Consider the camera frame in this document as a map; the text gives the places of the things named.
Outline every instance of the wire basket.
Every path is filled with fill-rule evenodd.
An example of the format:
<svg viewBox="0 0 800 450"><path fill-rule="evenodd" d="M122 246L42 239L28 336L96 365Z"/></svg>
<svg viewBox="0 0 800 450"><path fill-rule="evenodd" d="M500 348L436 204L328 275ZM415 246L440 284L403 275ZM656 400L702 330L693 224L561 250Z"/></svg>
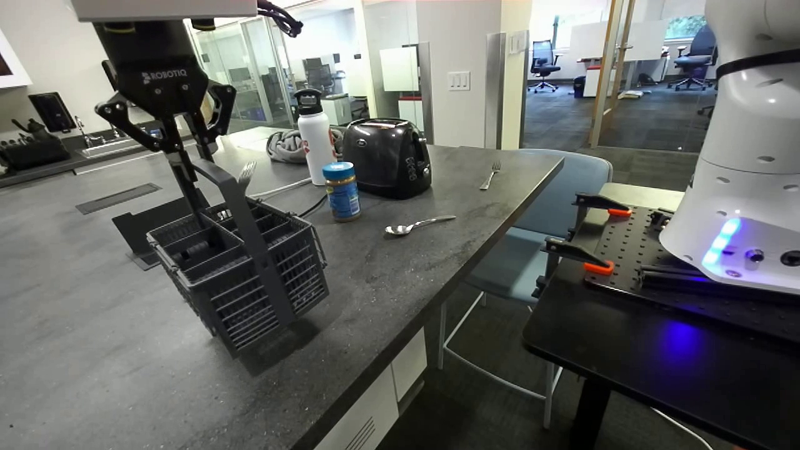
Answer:
<svg viewBox="0 0 800 450"><path fill-rule="evenodd" d="M257 254L263 245L247 245L225 204L147 233L182 298L233 354L328 298L315 228L255 200L247 206L266 254Z"/></svg>

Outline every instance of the utensil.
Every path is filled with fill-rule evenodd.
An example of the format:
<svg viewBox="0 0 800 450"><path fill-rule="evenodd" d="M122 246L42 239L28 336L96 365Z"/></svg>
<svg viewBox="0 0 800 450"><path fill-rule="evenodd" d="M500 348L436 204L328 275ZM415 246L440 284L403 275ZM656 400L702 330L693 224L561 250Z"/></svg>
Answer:
<svg viewBox="0 0 800 450"><path fill-rule="evenodd" d="M491 176L480 184L480 193L491 193L495 174L500 171L500 159L492 163Z"/></svg>
<svg viewBox="0 0 800 450"><path fill-rule="evenodd" d="M450 221L450 220L456 220L456 214L438 214L438 216L417 220L417 221L410 221L410 224L388 224L388 228L386 228L386 234L390 234L390 238L405 238L405 234L410 234L410 233L417 229L417 228L436 224L436 221Z"/></svg>

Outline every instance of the floor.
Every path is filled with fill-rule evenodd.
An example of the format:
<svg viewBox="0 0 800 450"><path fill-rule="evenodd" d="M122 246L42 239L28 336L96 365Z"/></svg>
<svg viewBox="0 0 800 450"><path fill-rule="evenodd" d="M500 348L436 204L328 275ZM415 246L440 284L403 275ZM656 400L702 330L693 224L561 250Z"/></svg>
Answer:
<svg viewBox="0 0 800 450"><path fill-rule="evenodd" d="M711 121L697 110L713 99L716 89L651 88L640 99L620 99L601 149L591 149L596 101L561 85L528 94L522 148L593 153L616 165L617 183L686 190Z"/></svg>
<svg viewBox="0 0 800 450"><path fill-rule="evenodd" d="M470 286L456 291L450 299L450 318L457 318L456 309L463 309L472 294L475 290ZM538 388L536 380L542 380L542 360L521 348L525 319L525 306L491 299L475 319L463 328L452 348L491 369ZM552 428L542 430L542 403L500 388L447 358L442 373L431 369L423 393L405 409L380 450L563 450L567 448L570 419L578 406L581 388L583 380L578 375L563 375L555 394ZM730 441L707 433L700 434L716 450L732 450ZM622 394L612 394L598 436L598 450L676 448L700 450L702 444L657 416L651 406Z"/></svg>

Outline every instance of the desk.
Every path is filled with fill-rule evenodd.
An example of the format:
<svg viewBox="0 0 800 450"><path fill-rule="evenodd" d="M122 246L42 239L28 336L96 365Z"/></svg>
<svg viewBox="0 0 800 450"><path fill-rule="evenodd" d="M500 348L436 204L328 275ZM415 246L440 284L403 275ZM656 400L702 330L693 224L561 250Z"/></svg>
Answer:
<svg viewBox="0 0 800 450"><path fill-rule="evenodd" d="M680 193L631 184L603 193L645 206L676 206L680 200ZM593 214L578 239L591 245L598 234ZM746 448L800 448L797 348L588 286L572 263L541 298L522 344L588 376L572 448L593 448L611 389Z"/></svg>
<svg viewBox="0 0 800 450"><path fill-rule="evenodd" d="M495 158L503 171L480 193ZM250 193L307 176L236 139L218 163L233 171L255 163ZM315 448L558 166L536 153L436 148L431 193L362 194L357 221L315 209L331 298L243 360L211 336L161 266L142 271L125 258L110 221L178 198L165 158L0 190L0 448ZM161 193L75 209L141 183ZM300 213L323 193L305 184L268 203ZM438 213L457 220L405 239L382 234Z"/></svg>

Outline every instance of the office chair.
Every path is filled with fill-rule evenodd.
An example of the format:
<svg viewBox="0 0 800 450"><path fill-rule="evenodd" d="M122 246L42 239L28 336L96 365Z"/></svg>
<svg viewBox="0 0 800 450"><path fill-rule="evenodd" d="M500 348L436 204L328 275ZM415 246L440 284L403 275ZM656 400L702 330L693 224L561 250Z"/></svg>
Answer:
<svg viewBox="0 0 800 450"><path fill-rule="evenodd" d="M612 176L612 165L593 154L565 153L565 149L521 149L521 153L547 153L547 154L563 158L565 163L561 171L551 180L551 184L538 194L538 200L522 213L522 216L467 275L467 284L478 286L480 294L472 299L467 311L457 319L457 325L450 331L446 331L447 319L442 309L440 365L442 365L442 358L450 354L463 365L472 368L475 373L511 389L542 400L545 403L542 428L551 428L552 394L563 373L558 365L547 361L545 393L536 393L507 376L500 376L497 373L486 369L480 361L450 348L456 334L463 330L463 325L470 319L478 304L486 303L488 298L512 299L518 304L536 306L538 278L545 275L545 266L547 266L545 239L547 238L570 239L570 233L578 221L578 206L572 204L576 194L598 194L601 186Z"/></svg>
<svg viewBox="0 0 800 450"><path fill-rule="evenodd" d="M707 66L716 64L717 60L717 38L716 31L705 25L700 28L700 31L696 34L693 45L691 45L691 51L678 56L676 60L676 66L680 66L683 73L683 79L676 83L672 88L676 89L683 89L683 88L707 88L705 83L705 75L707 75Z"/></svg>
<svg viewBox="0 0 800 450"><path fill-rule="evenodd" d="M530 73L536 73L541 79L530 89L541 91L551 88L555 91L558 88L547 83L547 78L558 69L561 64L558 64L558 54L552 54L552 41L551 39L536 41L532 56L530 56Z"/></svg>

